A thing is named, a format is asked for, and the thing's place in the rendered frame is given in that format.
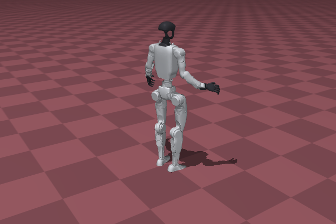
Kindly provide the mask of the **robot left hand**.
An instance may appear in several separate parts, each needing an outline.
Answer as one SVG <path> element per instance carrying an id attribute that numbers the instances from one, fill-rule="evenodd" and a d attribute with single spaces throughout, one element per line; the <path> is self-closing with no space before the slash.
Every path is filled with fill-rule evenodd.
<path id="1" fill-rule="evenodd" d="M 153 77 L 153 76 L 154 76 L 154 75 L 152 75 L 151 77 Z M 149 76 L 147 76 L 146 78 L 147 78 L 148 85 L 152 87 L 152 85 L 154 85 L 154 84 L 152 84 L 152 83 L 154 83 L 154 82 L 152 82 L 152 81 L 155 81 L 155 80 L 153 80 L 153 79 L 150 78 Z M 152 80 L 152 81 L 151 81 L 151 80 Z"/>

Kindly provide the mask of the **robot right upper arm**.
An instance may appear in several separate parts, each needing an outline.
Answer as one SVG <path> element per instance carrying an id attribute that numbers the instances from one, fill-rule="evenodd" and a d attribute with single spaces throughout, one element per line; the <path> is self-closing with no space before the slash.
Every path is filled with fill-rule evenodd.
<path id="1" fill-rule="evenodd" d="M 186 72 L 185 67 L 185 50 L 179 47 L 173 48 L 174 57 L 177 59 L 180 77 L 184 79 L 183 73 Z"/>

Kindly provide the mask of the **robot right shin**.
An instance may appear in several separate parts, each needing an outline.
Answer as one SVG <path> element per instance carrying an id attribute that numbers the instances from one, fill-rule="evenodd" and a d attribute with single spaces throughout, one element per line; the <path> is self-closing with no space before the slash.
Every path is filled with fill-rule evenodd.
<path id="1" fill-rule="evenodd" d="M 171 138 L 172 164 L 178 166 L 180 152 L 183 143 L 183 133 L 180 130 L 174 132 L 174 138 Z"/>

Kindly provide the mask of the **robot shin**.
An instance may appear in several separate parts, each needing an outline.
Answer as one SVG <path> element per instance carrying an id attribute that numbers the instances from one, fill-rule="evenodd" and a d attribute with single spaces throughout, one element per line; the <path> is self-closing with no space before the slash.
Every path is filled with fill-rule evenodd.
<path id="1" fill-rule="evenodd" d="M 183 133 L 180 130 L 174 132 L 174 138 L 171 138 L 172 164 L 178 166 L 180 152 L 183 143 Z"/>
<path id="2" fill-rule="evenodd" d="M 154 128 L 155 129 L 155 140 L 156 140 L 156 145 L 159 151 L 159 159 L 161 157 L 161 160 L 163 160 L 164 159 L 164 146 L 166 142 L 166 131 L 164 133 L 158 133 L 156 131 L 156 125 Z"/>

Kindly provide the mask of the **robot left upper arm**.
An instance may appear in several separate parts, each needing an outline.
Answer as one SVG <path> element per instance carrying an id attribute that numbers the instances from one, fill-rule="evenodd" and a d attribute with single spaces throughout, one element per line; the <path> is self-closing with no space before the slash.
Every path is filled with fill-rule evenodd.
<path id="1" fill-rule="evenodd" d="M 148 61 L 146 64 L 147 69 L 153 69 L 154 68 L 154 46 L 155 44 L 149 45 L 149 54 L 148 54 Z"/>

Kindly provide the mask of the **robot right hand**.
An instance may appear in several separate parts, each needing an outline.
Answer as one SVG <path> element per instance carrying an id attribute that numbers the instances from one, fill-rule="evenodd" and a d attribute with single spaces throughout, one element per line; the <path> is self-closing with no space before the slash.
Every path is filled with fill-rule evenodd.
<path id="1" fill-rule="evenodd" d="M 219 85 L 215 84 L 214 82 L 211 82 L 211 83 L 204 83 L 205 84 L 205 88 L 200 88 L 200 90 L 209 90 L 209 91 L 212 91 L 212 92 L 216 92 L 218 95 L 219 95 L 219 92 L 220 92 L 220 88 L 219 88 Z"/>

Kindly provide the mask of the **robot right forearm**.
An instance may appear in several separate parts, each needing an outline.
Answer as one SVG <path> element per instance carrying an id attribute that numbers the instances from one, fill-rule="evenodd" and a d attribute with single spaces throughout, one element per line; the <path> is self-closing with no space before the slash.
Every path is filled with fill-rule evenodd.
<path id="1" fill-rule="evenodd" d="M 199 90 L 200 88 L 205 88 L 205 84 L 197 81 L 192 75 L 190 75 L 189 72 L 187 71 L 184 72 L 183 77 L 187 81 L 187 83 L 194 86 L 194 88 L 199 89 Z"/>

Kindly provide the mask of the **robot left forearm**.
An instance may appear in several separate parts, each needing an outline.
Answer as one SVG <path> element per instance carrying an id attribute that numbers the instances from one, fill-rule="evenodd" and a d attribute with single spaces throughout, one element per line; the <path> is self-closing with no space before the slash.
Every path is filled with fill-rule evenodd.
<path id="1" fill-rule="evenodd" d="M 147 64 L 147 62 L 146 62 L 146 64 Z M 149 76 L 151 78 L 151 76 L 152 76 L 152 69 L 147 69 L 146 68 L 146 64 L 145 64 L 145 73 L 146 73 L 145 76 L 146 77 Z"/>

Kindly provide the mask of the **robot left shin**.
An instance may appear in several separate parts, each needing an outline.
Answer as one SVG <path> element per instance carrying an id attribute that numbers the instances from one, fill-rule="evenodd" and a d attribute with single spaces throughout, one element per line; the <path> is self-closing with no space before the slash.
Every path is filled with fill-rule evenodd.
<path id="1" fill-rule="evenodd" d="M 156 125 L 154 128 L 155 129 L 155 140 L 156 140 L 156 145 L 159 151 L 159 159 L 161 157 L 161 160 L 163 160 L 164 159 L 164 146 L 166 142 L 166 131 L 164 133 L 158 133 L 156 131 Z"/>

